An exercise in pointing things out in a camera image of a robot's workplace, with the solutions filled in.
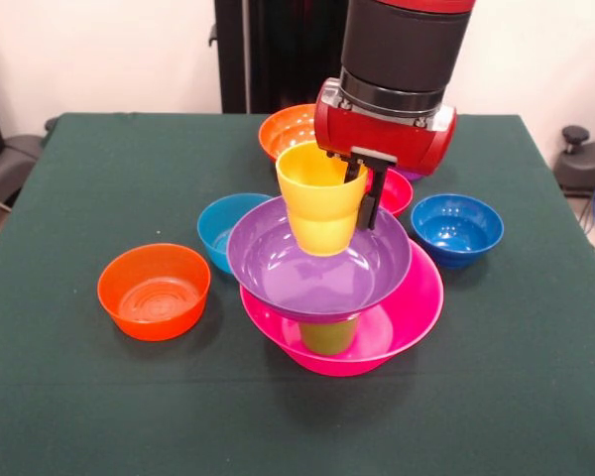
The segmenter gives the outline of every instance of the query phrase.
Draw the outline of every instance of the pink bowl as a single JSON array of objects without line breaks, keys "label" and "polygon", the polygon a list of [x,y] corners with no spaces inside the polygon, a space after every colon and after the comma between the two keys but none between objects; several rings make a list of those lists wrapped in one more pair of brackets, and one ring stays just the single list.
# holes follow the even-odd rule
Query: pink bowl
[{"label": "pink bowl", "polygon": [[260,331],[304,368],[330,377],[350,377],[379,367],[421,341],[443,306],[443,283],[424,250],[412,243],[413,259],[404,282],[380,304],[359,314],[357,335],[345,352],[322,356],[301,343],[298,323],[240,288],[245,310]]}]

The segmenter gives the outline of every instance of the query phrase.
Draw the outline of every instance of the red bowl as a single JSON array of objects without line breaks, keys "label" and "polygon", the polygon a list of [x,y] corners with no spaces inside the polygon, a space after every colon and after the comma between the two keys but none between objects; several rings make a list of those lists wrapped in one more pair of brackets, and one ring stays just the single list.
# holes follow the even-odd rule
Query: red bowl
[{"label": "red bowl", "polygon": [[97,284],[101,305],[117,326],[139,340],[177,337],[200,319],[211,281],[194,250],[155,243],[115,258]]},{"label": "red bowl", "polygon": [[[372,183],[373,175],[372,171],[369,171],[366,191],[370,189]],[[414,195],[415,191],[408,179],[392,169],[388,169],[379,205],[386,208],[393,215],[399,216],[412,203]]]}]

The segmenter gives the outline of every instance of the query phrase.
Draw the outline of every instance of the plastic bowl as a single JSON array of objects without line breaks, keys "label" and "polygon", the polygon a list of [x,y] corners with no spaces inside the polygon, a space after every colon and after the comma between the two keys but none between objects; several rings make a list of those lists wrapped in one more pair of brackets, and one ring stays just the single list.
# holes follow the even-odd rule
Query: plastic bowl
[{"label": "plastic bowl", "polygon": [[422,246],[444,268],[464,268],[494,248],[503,220],[488,204],[471,196],[445,193],[420,201],[412,213]]},{"label": "plastic bowl", "polygon": [[275,162],[289,147],[315,139],[313,117],[315,104],[299,104],[269,116],[258,131],[258,140]]},{"label": "plastic bowl", "polygon": [[226,252],[231,229],[248,211],[270,198],[261,193],[235,193],[217,199],[200,213],[196,231],[218,269],[231,274]]},{"label": "plastic bowl", "polygon": [[[368,191],[373,183],[372,171],[368,174],[368,183],[366,191]],[[413,201],[415,191],[410,182],[401,174],[392,169],[386,171],[386,181],[384,182],[384,190],[379,200],[379,205],[386,208],[393,215],[401,215],[408,205]]]},{"label": "plastic bowl", "polygon": [[194,250],[157,243],[120,255],[97,284],[101,305],[139,340],[166,340],[190,330],[205,309],[209,266]]},{"label": "plastic bowl", "polygon": [[236,280],[257,299],[301,322],[332,323],[371,307],[403,281],[411,261],[406,230],[380,208],[374,230],[355,231],[335,256],[302,251],[281,196],[233,228],[227,258]]},{"label": "plastic bowl", "polygon": [[413,243],[413,260],[404,282],[378,305],[361,312],[355,340],[343,353],[322,356],[301,341],[298,324],[240,289],[243,305],[260,331],[304,368],[330,377],[360,375],[410,349],[432,330],[443,306],[443,284],[436,266]]},{"label": "plastic bowl", "polygon": [[413,172],[400,171],[397,169],[395,169],[395,172],[397,174],[399,174],[400,176],[404,176],[410,182],[418,181],[423,178],[423,176],[421,174],[415,174]]}]

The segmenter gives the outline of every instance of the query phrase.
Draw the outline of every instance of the green cup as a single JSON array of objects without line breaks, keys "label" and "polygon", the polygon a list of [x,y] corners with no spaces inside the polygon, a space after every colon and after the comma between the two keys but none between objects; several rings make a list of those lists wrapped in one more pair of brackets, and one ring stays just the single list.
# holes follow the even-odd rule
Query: green cup
[{"label": "green cup", "polygon": [[311,324],[301,322],[299,332],[304,346],[319,355],[339,354],[352,344],[357,332],[359,318],[354,316],[332,324]]}]

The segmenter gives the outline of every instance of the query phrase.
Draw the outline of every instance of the dark blue bowl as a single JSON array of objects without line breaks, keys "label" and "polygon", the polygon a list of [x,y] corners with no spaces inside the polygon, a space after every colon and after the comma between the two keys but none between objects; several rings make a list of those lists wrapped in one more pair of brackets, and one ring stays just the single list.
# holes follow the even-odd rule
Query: dark blue bowl
[{"label": "dark blue bowl", "polygon": [[437,265],[464,268],[503,238],[500,215],[487,203],[454,193],[431,195],[416,204],[413,229]]}]

